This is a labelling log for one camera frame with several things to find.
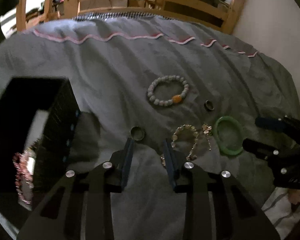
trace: white wall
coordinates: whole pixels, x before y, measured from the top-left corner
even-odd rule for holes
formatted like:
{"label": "white wall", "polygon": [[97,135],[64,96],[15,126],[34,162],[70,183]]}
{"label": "white wall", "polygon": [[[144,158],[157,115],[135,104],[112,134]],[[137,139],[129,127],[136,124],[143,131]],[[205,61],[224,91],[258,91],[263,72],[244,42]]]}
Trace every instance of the white wall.
{"label": "white wall", "polygon": [[246,0],[233,35],[279,61],[300,100],[300,8],[294,0]]}

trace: silver bolt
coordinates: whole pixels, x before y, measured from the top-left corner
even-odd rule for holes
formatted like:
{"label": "silver bolt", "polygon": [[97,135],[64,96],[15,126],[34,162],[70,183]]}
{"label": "silver bolt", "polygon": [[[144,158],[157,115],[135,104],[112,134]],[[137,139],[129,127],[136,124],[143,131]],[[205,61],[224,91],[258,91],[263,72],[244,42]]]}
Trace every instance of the silver bolt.
{"label": "silver bolt", "polygon": [[103,165],[102,165],[103,168],[105,169],[109,169],[112,167],[112,163],[111,162],[105,162]]}
{"label": "silver bolt", "polygon": [[287,169],[286,168],[282,168],[280,172],[281,172],[281,174],[286,174],[287,173]]}
{"label": "silver bolt", "polygon": [[67,176],[68,178],[71,178],[71,177],[73,177],[74,175],[75,175],[75,173],[74,173],[74,171],[72,171],[72,170],[66,172],[66,176]]}
{"label": "silver bolt", "polygon": [[191,162],[186,162],[186,163],[184,164],[184,167],[185,167],[186,169],[192,169],[192,168],[194,167],[194,165],[193,165],[193,163],[191,163]]}
{"label": "silver bolt", "polygon": [[231,173],[229,171],[222,171],[221,175],[222,177],[229,178],[231,176]]}

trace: dark ring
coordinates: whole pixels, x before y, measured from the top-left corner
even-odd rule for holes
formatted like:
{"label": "dark ring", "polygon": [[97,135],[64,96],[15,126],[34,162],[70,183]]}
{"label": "dark ring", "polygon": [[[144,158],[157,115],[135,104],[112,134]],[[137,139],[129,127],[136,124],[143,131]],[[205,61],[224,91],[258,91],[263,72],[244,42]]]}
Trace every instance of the dark ring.
{"label": "dark ring", "polygon": [[205,101],[204,107],[207,109],[207,111],[213,111],[214,110],[213,103],[209,100]]}
{"label": "dark ring", "polygon": [[135,141],[141,141],[145,137],[145,130],[141,127],[135,126],[131,128],[130,135]]}

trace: wooden bed frame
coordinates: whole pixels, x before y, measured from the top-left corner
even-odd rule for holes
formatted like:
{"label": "wooden bed frame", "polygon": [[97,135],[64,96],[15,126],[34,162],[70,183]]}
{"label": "wooden bed frame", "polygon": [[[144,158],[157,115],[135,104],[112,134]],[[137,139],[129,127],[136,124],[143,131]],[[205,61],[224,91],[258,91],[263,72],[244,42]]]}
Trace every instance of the wooden bed frame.
{"label": "wooden bed frame", "polygon": [[[44,21],[55,20],[59,18],[73,18],[78,16],[79,14],[84,14],[88,12],[145,12],[145,13],[153,13],[162,15],[169,18],[175,18],[184,21],[190,22],[198,22],[206,25],[207,27],[211,27],[215,30],[221,31],[223,33],[231,34],[233,29],[239,19],[241,10],[244,6],[245,0],[231,0],[228,8],[223,9],[214,7],[208,3],[205,3],[200,0],[151,0],[154,2],[155,6],[151,6],[147,2],[133,3],[133,7],[127,6],[124,7],[101,7],[101,8],[89,8],[86,10],[80,10],[80,2],[86,0],[64,0],[64,15],[60,16],[59,12],[53,12],[52,0],[45,0],[44,2],[44,13],[36,18],[31,19],[29,22],[26,22],[26,0],[19,0],[19,4],[17,6],[17,30],[23,31],[32,26],[37,25],[38,23]],[[209,17],[213,17],[218,20],[219,23],[215,25],[213,23],[209,23],[203,21],[202,19],[198,19],[196,17],[190,17],[180,12],[171,12],[165,10],[165,4],[169,2],[170,4],[177,4],[182,8],[192,8],[192,10],[198,10]]]}

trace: jewelry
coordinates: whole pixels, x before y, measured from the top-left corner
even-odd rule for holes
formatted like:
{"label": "jewelry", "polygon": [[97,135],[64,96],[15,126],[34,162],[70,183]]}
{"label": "jewelry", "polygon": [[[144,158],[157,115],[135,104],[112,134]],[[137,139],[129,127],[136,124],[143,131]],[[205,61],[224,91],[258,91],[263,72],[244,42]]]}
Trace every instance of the jewelry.
{"label": "jewelry", "polygon": [[214,110],[214,107],[213,107],[213,103],[209,100],[205,101],[204,103],[204,107],[206,108],[207,111],[211,112]]}
{"label": "jewelry", "polygon": [[197,130],[195,129],[194,126],[191,126],[189,124],[184,124],[180,127],[178,127],[175,132],[172,135],[172,142],[171,142],[171,147],[176,147],[176,140],[178,140],[178,134],[183,131],[184,129],[186,130],[191,130],[191,132],[193,132],[193,136],[194,136],[194,144],[192,145],[191,150],[189,151],[188,156],[186,157],[187,161],[194,161],[197,158],[197,155],[193,154],[194,149],[197,147],[197,143],[198,143],[198,136],[199,133],[197,132]]}
{"label": "jewelry", "polygon": [[[183,84],[184,89],[183,89],[182,93],[180,95],[173,96],[169,100],[159,100],[159,99],[157,99],[153,94],[153,91],[154,91],[155,87],[161,82],[169,83],[171,81],[179,81],[180,83]],[[163,77],[157,78],[156,80],[154,80],[151,83],[151,85],[148,88],[148,98],[149,98],[149,101],[153,102],[155,105],[171,106],[172,104],[180,103],[182,101],[182,99],[184,99],[186,97],[188,91],[189,91],[189,84],[185,80],[184,77],[180,77],[180,76],[176,76],[176,75],[163,76]]]}
{"label": "jewelry", "polygon": [[23,201],[25,204],[31,204],[31,200],[27,200],[26,197],[23,194],[22,187],[23,181],[29,185],[29,189],[31,192],[32,198],[32,191],[33,188],[32,184],[32,175],[34,171],[34,158],[35,158],[35,150],[38,147],[38,141],[35,141],[28,149],[23,151],[23,154],[16,153],[12,159],[13,165],[17,169],[16,174],[16,189],[18,192],[19,199]]}
{"label": "jewelry", "polygon": [[139,126],[132,127],[130,130],[130,136],[135,141],[141,141],[145,137],[145,130]]}
{"label": "jewelry", "polygon": [[209,151],[211,151],[211,144],[210,144],[210,141],[209,141],[209,136],[212,135],[211,133],[211,130],[212,130],[212,127],[207,125],[206,123],[204,123],[202,125],[202,131],[203,131],[203,134],[205,135],[207,141],[208,141],[208,144],[209,144]]}
{"label": "jewelry", "polygon": [[163,166],[163,167],[166,167],[166,161],[165,161],[165,159],[164,159],[164,155],[163,155],[163,154],[160,156],[160,159],[161,159],[161,164],[162,164],[162,166]]}
{"label": "jewelry", "polygon": [[[238,134],[239,141],[237,142],[238,147],[236,149],[227,148],[228,147],[227,144],[223,141],[222,138],[220,138],[219,133],[218,133],[218,128],[219,128],[219,124],[221,122],[227,122],[228,125],[231,125],[229,127],[232,128],[233,133],[236,132]],[[233,117],[231,117],[231,116],[220,117],[213,126],[213,136],[216,139],[216,142],[219,146],[220,152],[227,154],[227,155],[238,155],[239,153],[241,153],[243,151],[242,142],[243,142],[243,139],[245,138],[244,133],[243,133],[243,128],[240,125],[240,123]]]}

